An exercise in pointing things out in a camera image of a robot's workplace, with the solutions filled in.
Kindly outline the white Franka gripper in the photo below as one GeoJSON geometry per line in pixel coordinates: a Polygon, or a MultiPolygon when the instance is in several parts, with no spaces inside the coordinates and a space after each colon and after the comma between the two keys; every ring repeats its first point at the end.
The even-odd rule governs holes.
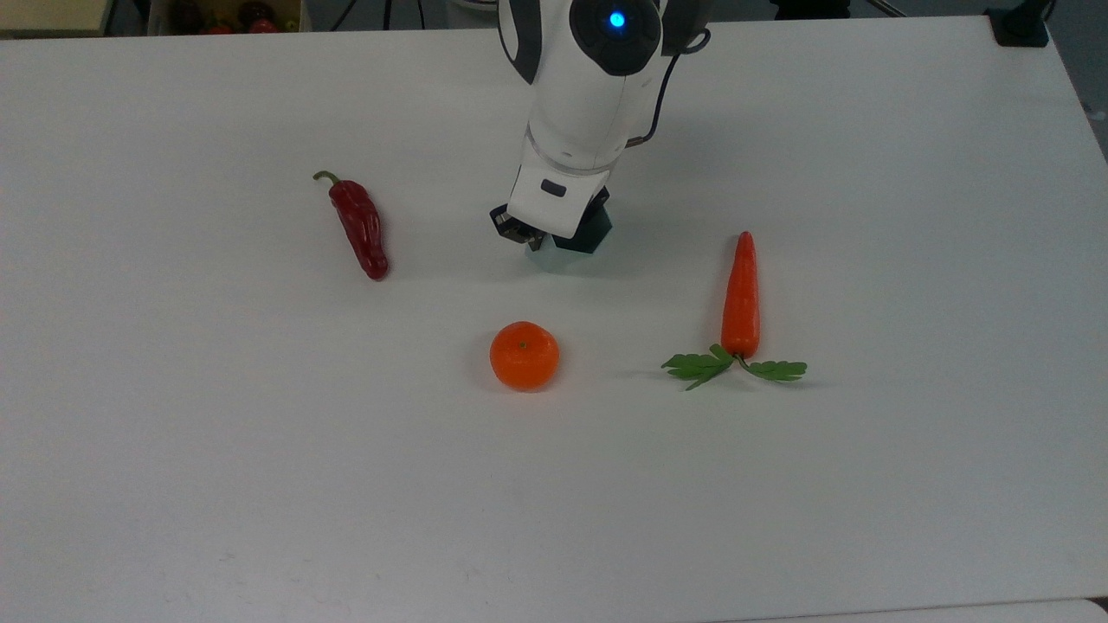
{"type": "Polygon", "coordinates": [[[567,170],[538,154],[524,154],[507,204],[491,210],[490,218],[499,236],[537,252],[547,234],[577,235],[587,205],[589,213],[604,210],[611,198],[604,186],[609,175],[606,168],[567,170]]]}

